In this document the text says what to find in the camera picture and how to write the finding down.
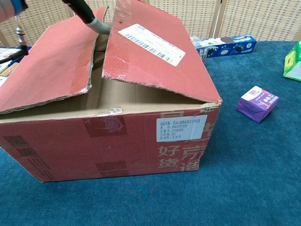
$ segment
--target red cardboard box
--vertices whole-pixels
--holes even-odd
[[[91,73],[96,36],[46,30],[0,88],[0,146],[40,181],[197,170],[222,100],[181,21],[118,0]]]

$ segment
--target blue carpet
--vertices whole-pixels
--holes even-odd
[[[223,104],[201,169],[40,183],[0,151],[0,225],[301,225],[301,83],[293,42],[207,59]],[[235,110],[254,85],[280,97],[260,124]]]

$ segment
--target open box flap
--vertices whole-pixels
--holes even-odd
[[[94,13],[103,21],[106,10]],[[87,93],[97,36],[77,16],[48,27],[0,87],[0,113]]]
[[[221,102],[180,19],[139,0],[117,1],[103,77]]]

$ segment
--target small purple box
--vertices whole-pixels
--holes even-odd
[[[239,99],[236,110],[259,123],[272,111],[278,101],[279,97],[254,86]]]

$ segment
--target blue box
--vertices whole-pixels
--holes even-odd
[[[193,41],[193,45],[198,53],[206,48],[208,50],[207,57],[223,57],[252,53],[256,45],[256,39],[251,35],[230,36],[216,39],[199,39]]]

